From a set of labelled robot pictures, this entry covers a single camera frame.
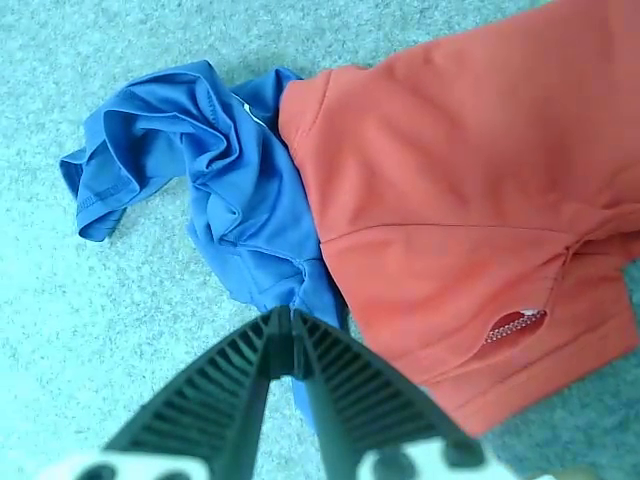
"orange shirt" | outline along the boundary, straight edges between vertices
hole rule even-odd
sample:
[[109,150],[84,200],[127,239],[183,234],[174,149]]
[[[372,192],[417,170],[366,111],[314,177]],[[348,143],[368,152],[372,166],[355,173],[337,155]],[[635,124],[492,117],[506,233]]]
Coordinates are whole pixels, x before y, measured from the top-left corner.
[[[471,434],[638,344],[638,19],[638,0],[558,0],[284,93],[366,342]],[[546,316],[485,343],[529,309]]]

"blue fabric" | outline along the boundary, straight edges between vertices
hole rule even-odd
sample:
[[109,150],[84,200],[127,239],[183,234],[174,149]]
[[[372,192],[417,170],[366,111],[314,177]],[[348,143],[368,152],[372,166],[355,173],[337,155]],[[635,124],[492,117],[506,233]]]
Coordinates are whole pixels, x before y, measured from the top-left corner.
[[[60,162],[80,236],[106,239],[128,206],[186,175],[188,233],[234,299],[341,326],[342,297],[277,132],[280,96],[297,78],[276,69],[228,89],[202,61],[126,85],[85,121],[85,148]],[[293,389],[313,427],[304,385]]]

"seam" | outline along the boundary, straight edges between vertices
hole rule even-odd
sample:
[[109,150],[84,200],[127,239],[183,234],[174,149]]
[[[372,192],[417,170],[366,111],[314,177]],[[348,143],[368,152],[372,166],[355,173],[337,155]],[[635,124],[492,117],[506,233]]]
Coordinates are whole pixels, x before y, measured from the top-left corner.
[[390,227],[449,227],[449,228],[492,228],[492,229],[502,229],[502,230],[520,230],[520,231],[529,231],[529,232],[546,232],[546,233],[554,233],[560,235],[570,235],[570,232],[566,232],[563,230],[553,230],[549,228],[534,228],[534,227],[516,227],[510,225],[467,225],[467,224],[456,224],[456,223],[387,223],[381,225],[372,225],[369,227],[359,228],[357,230],[352,230],[347,233],[342,233],[340,235],[336,235],[335,237],[331,237],[325,240],[322,240],[322,244],[327,244],[334,240],[340,240],[341,238],[348,237],[349,235],[366,232],[369,230],[374,230],[378,228],[390,228]]
[[102,200],[106,200],[107,198],[110,198],[119,194],[129,185],[131,185],[131,180],[125,177],[119,180],[117,183],[105,188],[104,190],[100,190],[99,192],[96,192],[88,196],[87,198],[85,198],[84,200],[78,203],[78,212],[82,212],[83,210],[86,210],[87,208],[92,207],[93,205],[95,205],[96,203]]
[[315,124],[318,121],[318,118],[320,118],[320,112],[322,112],[322,109],[324,107],[324,104],[327,100],[327,97],[329,95],[329,85],[331,84],[331,79],[333,78],[333,70],[329,70],[328,71],[328,78],[327,81],[324,84],[324,92],[322,92],[322,98],[320,99],[320,104],[318,105],[318,108],[316,109],[313,117],[311,117],[309,123],[307,124],[306,127],[302,127],[298,130],[298,132],[296,133],[296,136],[293,139],[292,144],[289,146],[289,150],[291,152],[292,156],[297,156],[299,153],[299,145],[300,142],[304,139],[304,137],[306,137],[307,135],[309,135],[309,132],[311,132],[311,130],[313,129],[313,127],[315,126]]

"pocket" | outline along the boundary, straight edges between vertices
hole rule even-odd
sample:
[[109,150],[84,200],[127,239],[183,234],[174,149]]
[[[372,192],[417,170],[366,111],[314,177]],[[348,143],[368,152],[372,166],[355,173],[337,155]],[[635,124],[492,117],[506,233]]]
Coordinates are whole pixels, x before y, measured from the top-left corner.
[[505,316],[546,309],[568,244],[568,235],[550,231],[397,225],[322,250],[365,342],[425,384],[502,357],[535,335],[544,321],[511,343],[485,344]]

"orange jacket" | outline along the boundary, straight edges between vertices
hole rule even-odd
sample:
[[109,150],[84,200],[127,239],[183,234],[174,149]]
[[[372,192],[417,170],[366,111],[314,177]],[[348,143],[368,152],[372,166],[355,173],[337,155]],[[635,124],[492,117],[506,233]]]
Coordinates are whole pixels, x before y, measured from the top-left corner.
[[[471,434],[638,343],[638,19],[638,0],[558,0],[284,93],[366,342]],[[485,344],[527,309],[546,316]]]

